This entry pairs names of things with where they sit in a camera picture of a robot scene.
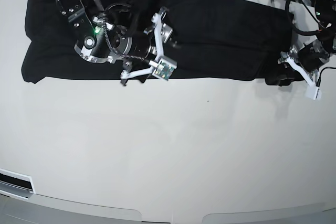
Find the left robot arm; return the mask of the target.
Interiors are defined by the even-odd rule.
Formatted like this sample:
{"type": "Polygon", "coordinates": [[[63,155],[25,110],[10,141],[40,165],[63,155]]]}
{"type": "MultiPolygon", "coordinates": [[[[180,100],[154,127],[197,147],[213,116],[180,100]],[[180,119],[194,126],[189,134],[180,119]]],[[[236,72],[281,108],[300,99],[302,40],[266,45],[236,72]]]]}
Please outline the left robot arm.
{"type": "Polygon", "coordinates": [[[335,54],[335,0],[312,0],[312,18],[318,28],[303,31],[303,36],[315,36],[328,57],[335,54]]]}

